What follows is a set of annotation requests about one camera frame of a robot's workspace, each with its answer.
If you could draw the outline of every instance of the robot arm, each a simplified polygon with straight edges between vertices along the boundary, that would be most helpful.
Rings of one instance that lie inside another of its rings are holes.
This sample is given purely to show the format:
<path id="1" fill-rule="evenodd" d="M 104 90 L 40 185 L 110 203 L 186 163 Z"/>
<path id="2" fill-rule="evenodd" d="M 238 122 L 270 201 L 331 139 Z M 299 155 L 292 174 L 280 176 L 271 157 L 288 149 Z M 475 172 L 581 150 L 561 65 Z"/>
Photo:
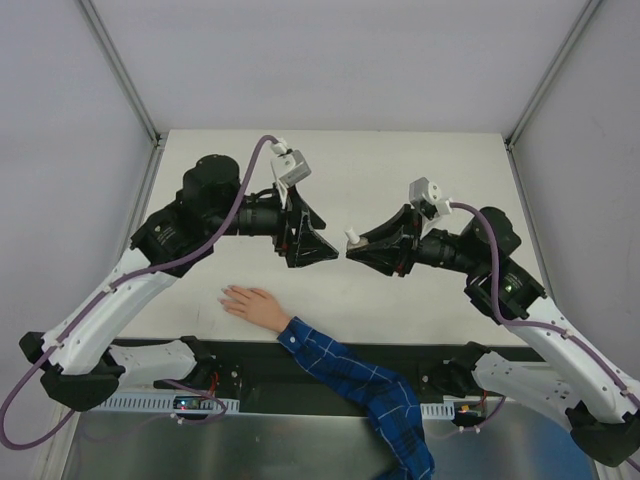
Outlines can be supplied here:
<path id="1" fill-rule="evenodd" d="M 276 253 L 285 257 L 290 268 L 337 258 L 338 252 L 316 232 L 325 223 L 295 186 L 311 173 L 304 157 L 282 143 L 274 151 L 273 187 L 245 196 L 224 234 L 270 236 Z M 210 378 L 211 357 L 194 337 L 135 348 L 111 342 L 147 303 L 212 254 L 213 247 L 182 265 L 117 282 L 201 248 L 223 224 L 239 189 L 239 168 L 232 158 L 200 159 L 184 174 L 176 199 L 148 217 L 132 236 L 131 247 L 87 300 L 57 327 L 44 334 L 29 332 L 21 339 L 20 347 L 32 363 L 57 347 L 42 365 L 41 383 L 51 398 L 85 411 L 118 388 L 167 378 Z M 90 312 L 59 344 L 62 332 L 86 309 Z"/>
<path id="2" fill-rule="evenodd" d="M 465 355 L 432 372 L 429 383 L 457 396 L 480 387 L 514 398 L 570 431 L 597 461 L 619 465 L 640 448 L 640 405 L 633 394 L 640 392 L 640 382 L 606 359 L 559 311 L 542 285 L 510 258 L 521 240 L 502 211 L 485 207 L 480 212 L 498 246 L 497 305 L 506 321 L 496 318 L 489 236 L 477 218 L 459 235 L 433 228 L 455 205 L 434 192 L 440 190 L 432 182 L 414 182 L 411 203 L 392 219 L 360 237 L 350 234 L 347 258 L 389 276 L 403 277 L 416 263 L 465 274 L 464 292 L 471 303 L 529 344 L 561 379 L 512 364 L 470 343 Z"/>

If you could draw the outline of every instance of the gray wall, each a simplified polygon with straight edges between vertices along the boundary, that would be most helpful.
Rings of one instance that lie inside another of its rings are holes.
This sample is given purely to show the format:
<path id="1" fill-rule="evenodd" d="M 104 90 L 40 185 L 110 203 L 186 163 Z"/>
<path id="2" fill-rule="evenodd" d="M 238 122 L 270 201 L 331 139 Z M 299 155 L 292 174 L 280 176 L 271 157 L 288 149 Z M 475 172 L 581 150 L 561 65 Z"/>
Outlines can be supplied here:
<path id="1" fill-rule="evenodd" d="M 506 133 L 586 0 L 95 0 L 161 131 Z"/>
<path id="2" fill-rule="evenodd" d="M 0 398 L 28 368 L 18 340 L 56 325 L 103 278 L 150 143 L 72 1 L 9 0 L 0 14 Z M 44 433 L 37 380 L 10 409 L 15 441 Z M 37 450 L 0 447 L 0 478 Z"/>
<path id="3" fill-rule="evenodd" d="M 516 147 L 557 300 L 640 377 L 640 2 L 605 2 Z"/>

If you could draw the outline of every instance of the purple cable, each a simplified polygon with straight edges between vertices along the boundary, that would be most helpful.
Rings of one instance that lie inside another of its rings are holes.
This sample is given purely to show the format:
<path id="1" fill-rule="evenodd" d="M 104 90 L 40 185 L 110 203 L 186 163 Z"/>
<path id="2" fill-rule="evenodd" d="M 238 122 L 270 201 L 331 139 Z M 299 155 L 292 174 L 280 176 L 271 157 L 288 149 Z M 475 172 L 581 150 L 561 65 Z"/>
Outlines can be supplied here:
<path id="1" fill-rule="evenodd" d="M 489 416 L 482 423 L 476 425 L 475 427 L 464 427 L 463 429 L 454 430 L 453 432 L 447 433 L 445 435 L 435 435 L 433 433 L 427 433 L 427 436 L 430 438 L 435 438 L 436 440 L 446 440 L 447 438 L 451 438 L 454 435 L 457 435 L 459 433 L 465 433 L 465 432 L 480 433 L 479 430 L 482 430 L 490 422 L 492 422 L 494 418 L 496 418 L 498 413 L 500 413 L 500 410 L 502 410 L 502 407 L 504 407 L 504 404 L 506 401 L 507 401 L 507 397 L 502 397 L 500 399 L 500 402 L 498 402 L 498 405 L 496 406 L 495 410 L 491 412 Z"/>
<path id="2" fill-rule="evenodd" d="M 627 463 L 631 465 L 636 471 L 640 472 L 640 464 L 631 458 L 627 458 Z"/>
<path id="3" fill-rule="evenodd" d="M 273 135 L 265 135 L 262 138 L 260 138 L 260 140 L 258 140 L 258 143 L 256 144 L 255 148 L 253 149 L 253 153 L 251 154 L 251 159 L 249 160 L 247 171 L 244 175 L 244 178 L 242 179 L 240 190 L 238 190 L 238 195 L 236 196 L 236 199 L 234 200 L 233 205 L 231 206 L 231 209 L 227 214 L 227 217 L 224 219 L 224 222 L 222 222 L 222 225 L 220 225 L 220 228 L 218 228 L 216 233 L 213 234 L 213 236 L 207 241 L 207 243 L 202 245 L 197 250 L 191 252 L 190 254 L 185 255 L 184 257 L 179 258 L 177 260 L 163 263 L 161 265 L 155 265 L 153 267 L 143 268 L 140 270 L 136 270 L 135 272 L 131 272 L 126 275 L 123 275 L 122 277 L 120 277 L 119 279 L 111 283 L 109 286 L 112 289 L 116 289 L 118 286 L 122 285 L 123 283 L 133 278 L 139 277 L 141 275 L 145 275 L 147 273 L 155 273 L 158 271 L 164 271 L 164 270 L 178 267 L 180 265 L 184 265 L 187 262 L 190 262 L 192 260 L 199 258 L 209 248 L 211 248 L 213 244 L 216 243 L 220 239 L 220 237 L 222 237 L 222 235 L 227 230 L 227 228 L 229 228 L 229 225 L 233 221 L 233 218 L 235 217 L 236 213 L 238 212 L 238 209 L 240 208 L 240 204 L 242 203 L 244 194 L 247 191 L 247 187 L 249 186 L 249 181 L 251 180 L 251 175 L 253 174 L 253 170 L 258 161 L 258 156 L 260 155 L 260 151 L 262 150 L 262 147 L 264 146 L 264 144 L 267 142 L 278 143 L 278 139 L 275 138 Z M 91 312 L 96 307 L 96 305 L 98 305 L 107 295 L 108 293 L 104 291 L 101 291 L 100 293 L 98 293 L 80 311 L 80 313 L 73 319 L 73 321 L 71 321 L 69 325 L 67 325 L 67 327 L 62 331 L 62 333 L 60 333 L 58 338 L 56 338 L 56 341 L 59 343 L 62 343 L 62 341 L 69 336 L 69 333 L 71 333 L 71 331 L 74 328 L 76 328 L 76 326 L 78 326 L 78 324 L 89 314 L 89 312 Z M 62 418 L 62 420 L 60 421 L 60 423 L 58 423 L 58 425 L 53 427 L 49 432 L 44 434 L 39 439 L 29 443 L 20 444 L 20 443 L 12 442 L 7 437 L 7 433 L 4 428 L 5 419 L 7 416 L 7 410 L 11 406 L 11 403 L 13 403 L 13 400 L 16 398 L 20 390 L 22 390 L 22 388 L 26 385 L 26 383 L 29 380 L 31 380 L 31 377 L 33 377 L 35 373 L 40 369 L 40 367 L 49 359 L 49 357 L 51 357 L 51 355 L 53 354 L 56 348 L 57 347 L 55 346 L 51 347 L 42 354 L 42 356 L 27 371 L 24 377 L 22 377 L 20 381 L 18 381 L 16 386 L 13 387 L 13 389 L 9 392 L 9 395 L 7 395 L 7 398 L 2 403 L 2 407 L 0 407 L 0 443 L 2 443 L 2 445 L 4 445 L 6 448 L 10 450 L 28 450 L 30 448 L 41 445 L 42 443 L 50 439 L 52 436 L 54 436 L 56 433 L 58 433 L 58 431 L 71 419 L 71 417 L 75 413 L 74 411 L 70 411 Z"/>
<path id="4" fill-rule="evenodd" d="M 216 397 L 211 395 L 209 392 L 200 392 L 200 391 L 195 390 L 193 388 L 181 385 L 181 384 L 179 384 L 178 382 L 176 382 L 174 380 L 165 380 L 165 382 L 168 383 L 169 385 L 179 389 L 179 390 L 184 390 L 184 391 L 187 391 L 187 392 L 195 393 L 198 396 L 208 398 L 209 400 L 213 400 L 213 402 L 218 404 L 218 406 L 220 406 L 220 408 L 222 409 L 222 411 L 220 413 L 217 413 L 215 415 L 209 415 L 207 418 L 205 418 L 203 420 L 189 420 L 187 418 L 182 418 L 182 423 L 185 423 L 187 425 L 202 425 L 202 424 L 211 423 L 211 422 L 213 422 L 215 420 L 218 420 L 220 417 L 224 416 L 227 413 L 227 406 L 223 402 L 221 402 L 219 399 L 217 399 Z M 111 443 L 113 441 L 121 440 L 121 439 L 123 439 L 125 437 L 128 437 L 132 433 L 136 433 L 136 432 L 142 430 L 144 427 L 146 427 L 150 423 L 153 423 L 156 420 L 159 420 L 161 418 L 173 418 L 173 417 L 171 417 L 171 415 L 167 415 L 166 413 L 161 413 L 161 414 L 158 414 L 158 415 L 154 415 L 152 417 L 147 418 L 145 421 L 140 422 L 135 427 L 133 427 L 130 430 L 127 430 L 126 432 L 116 433 L 114 435 L 109 435 L 109 436 L 106 436 L 106 437 L 103 437 L 103 438 L 92 437 L 87 432 L 86 426 L 85 425 L 81 425 L 80 428 L 79 428 L 78 440 L 75 443 L 76 453 L 77 453 L 77 460 L 76 460 L 76 469 L 75 469 L 75 473 L 74 473 L 74 478 L 76 478 L 76 479 L 80 478 L 80 472 L 82 471 L 82 447 L 81 447 L 81 443 L 80 443 L 82 440 L 86 440 L 86 441 L 91 442 L 91 443 Z"/>
<path id="5" fill-rule="evenodd" d="M 473 208 L 470 205 L 458 202 L 451 202 L 452 208 L 459 208 L 460 210 L 466 210 L 473 214 L 474 217 L 478 219 L 478 221 L 482 224 L 482 228 L 484 228 L 487 233 L 487 237 L 489 239 L 489 246 L 491 248 L 491 306 L 493 309 L 493 314 L 503 325 L 508 325 L 511 327 L 538 327 L 543 328 L 545 330 L 550 330 L 552 332 L 558 333 L 560 335 L 565 334 L 565 329 L 558 327 L 557 325 L 548 325 L 543 322 L 536 322 L 532 320 L 507 320 L 502 316 L 502 312 L 500 311 L 500 304 L 498 302 L 498 291 L 500 290 L 500 257 L 498 254 L 498 241 L 496 240 L 496 236 L 493 232 L 493 228 L 491 228 L 491 224 L 487 220 L 487 218 L 477 209 Z M 579 338 L 570 335 L 567 337 L 573 343 L 578 345 L 591 359 L 596 362 L 602 370 L 613 380 L 613 383 L 620 389 L 621 392 L 628 391 L 627 385 L 618 377 L 616 372 L 614 372 L 609 365 L 598 355 L 589 345 L 587 345 L 584 341 Z M 634 395 L 633 393 L 629 393 L 627 395 L 631 402 L 640 409 L 640 399 Z"/>

